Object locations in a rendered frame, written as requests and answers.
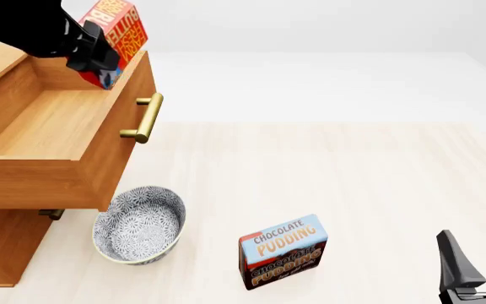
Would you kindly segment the wooden drawer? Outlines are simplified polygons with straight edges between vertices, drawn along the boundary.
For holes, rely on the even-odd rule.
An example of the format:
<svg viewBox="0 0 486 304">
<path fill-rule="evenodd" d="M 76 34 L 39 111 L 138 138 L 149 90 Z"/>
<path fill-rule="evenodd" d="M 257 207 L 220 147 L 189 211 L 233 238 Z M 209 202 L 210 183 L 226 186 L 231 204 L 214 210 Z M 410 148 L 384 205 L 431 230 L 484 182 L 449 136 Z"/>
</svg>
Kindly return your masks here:
<svg viewBox="0 0 486 304">
<path fill-rule="evenodd" d="M 0 47 L 0 209 L 105 210 L 155 92 L 147 52 L 111 90 L 97 88 L 61 58 Z"/>
</svg>

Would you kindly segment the chocolate pudding box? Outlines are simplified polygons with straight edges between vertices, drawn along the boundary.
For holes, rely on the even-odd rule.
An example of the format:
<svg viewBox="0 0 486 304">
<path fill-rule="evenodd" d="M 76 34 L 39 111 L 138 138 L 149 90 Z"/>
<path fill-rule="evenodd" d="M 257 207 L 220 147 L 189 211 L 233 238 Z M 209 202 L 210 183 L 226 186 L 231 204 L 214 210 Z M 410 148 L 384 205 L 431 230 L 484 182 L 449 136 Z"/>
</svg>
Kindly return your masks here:
<svg viewBox="0 0 486 304">
<path fill-rule="evenodd" d="M 239 271 L 247 290 L 319 265 L 328 234 L 316 214 L 240 237 Z"/>
</svg>

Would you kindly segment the patterned grey white bowl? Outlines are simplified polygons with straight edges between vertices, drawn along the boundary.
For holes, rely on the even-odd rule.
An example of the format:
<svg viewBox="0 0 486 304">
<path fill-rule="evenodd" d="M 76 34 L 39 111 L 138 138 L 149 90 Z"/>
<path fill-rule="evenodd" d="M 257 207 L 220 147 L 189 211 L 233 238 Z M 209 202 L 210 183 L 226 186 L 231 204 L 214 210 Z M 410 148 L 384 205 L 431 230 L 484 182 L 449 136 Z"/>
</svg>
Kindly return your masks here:
<svg viewBox="0 0 486 304">
<path fill-rule="evenodd" d="M 164 258 L 186 222 L 181 197 L 164 187 L 136 187 L 115 196 L 92 227 L 97 252 L 113 263 L 147 265 Z"/>
</svg>

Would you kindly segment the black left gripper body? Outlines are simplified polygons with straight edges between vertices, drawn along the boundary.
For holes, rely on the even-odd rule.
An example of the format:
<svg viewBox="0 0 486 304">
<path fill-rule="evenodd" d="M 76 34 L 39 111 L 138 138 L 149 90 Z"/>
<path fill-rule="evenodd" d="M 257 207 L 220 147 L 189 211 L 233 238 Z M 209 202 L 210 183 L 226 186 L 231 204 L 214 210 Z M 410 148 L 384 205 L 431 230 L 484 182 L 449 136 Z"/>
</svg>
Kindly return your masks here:
<svg viewBox="0 0 486 304">
<path fill-rule="evenodd" d="M 77 30 L 71 34 L 68 44 L 67 67 L 78 72 L 115 71 L 120 56 L 105 38 L 104 31 L 95 22 L 85 21 L 71 27 Z"/>
</svg>

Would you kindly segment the red butter box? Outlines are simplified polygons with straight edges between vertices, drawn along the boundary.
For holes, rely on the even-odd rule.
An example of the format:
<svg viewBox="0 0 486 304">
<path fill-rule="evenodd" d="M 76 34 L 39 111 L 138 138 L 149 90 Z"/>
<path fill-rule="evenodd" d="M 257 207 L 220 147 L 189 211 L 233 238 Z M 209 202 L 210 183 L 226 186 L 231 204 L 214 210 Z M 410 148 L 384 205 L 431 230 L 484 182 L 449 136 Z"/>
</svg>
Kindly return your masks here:
<svg viewBox="0 0 486 304">
<path fill-rule="evenodd" d="M 99 0 L 80 20 L 98 24 L 105 38 L 120 56 L 115 71 L 81 72 L 80 76 L 93 85 L 110 90 L 123 70 L 137 55 L 148 36 L 134 4 L 127 0 Z"/>
</svg>

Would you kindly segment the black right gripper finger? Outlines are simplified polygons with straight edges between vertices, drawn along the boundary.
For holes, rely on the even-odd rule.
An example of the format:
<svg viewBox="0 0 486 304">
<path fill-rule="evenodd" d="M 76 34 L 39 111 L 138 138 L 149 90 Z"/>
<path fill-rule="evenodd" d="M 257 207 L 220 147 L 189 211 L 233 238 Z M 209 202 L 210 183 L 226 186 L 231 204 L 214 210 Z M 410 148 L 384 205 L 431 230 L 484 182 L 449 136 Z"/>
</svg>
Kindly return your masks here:
<svg viewBox="0 0 486 304">
<path fill-rule="evenodd" d="M 486 283 L 449 230 L 436 236 L 440 254 L 440 288 L 478 288 Z"/>
</svg>

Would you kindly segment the wooden cabinet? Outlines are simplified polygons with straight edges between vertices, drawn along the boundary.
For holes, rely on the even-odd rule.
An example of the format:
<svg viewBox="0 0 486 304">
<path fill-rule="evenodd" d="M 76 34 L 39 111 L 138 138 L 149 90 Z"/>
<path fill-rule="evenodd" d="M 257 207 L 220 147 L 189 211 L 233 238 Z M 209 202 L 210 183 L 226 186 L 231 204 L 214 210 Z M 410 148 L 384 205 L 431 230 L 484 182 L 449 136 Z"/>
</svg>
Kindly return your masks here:
<svg viewBox="0 0 486 304">
<path fill-rule="evenodd" d="M 38 210 L 73 157 L 64 123 L 79 83 L 60 59 L 0 44 L 0 287 L 20 281 L 51 225 Z"/>
</svg>

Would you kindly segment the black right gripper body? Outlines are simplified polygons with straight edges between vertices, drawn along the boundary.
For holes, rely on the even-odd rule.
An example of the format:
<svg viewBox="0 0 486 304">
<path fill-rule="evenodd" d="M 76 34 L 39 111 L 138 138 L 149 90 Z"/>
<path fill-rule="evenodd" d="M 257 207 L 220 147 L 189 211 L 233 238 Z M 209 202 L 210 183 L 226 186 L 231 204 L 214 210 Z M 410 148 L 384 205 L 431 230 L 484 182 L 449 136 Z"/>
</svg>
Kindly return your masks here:
<svg viewBox="0 0 486 304">
<path fill-rule="evenodd" d="M 486 292 L 478 292 L 471 283 L 441 285 L 441 304 L 486 304 Z"/>
</svg>

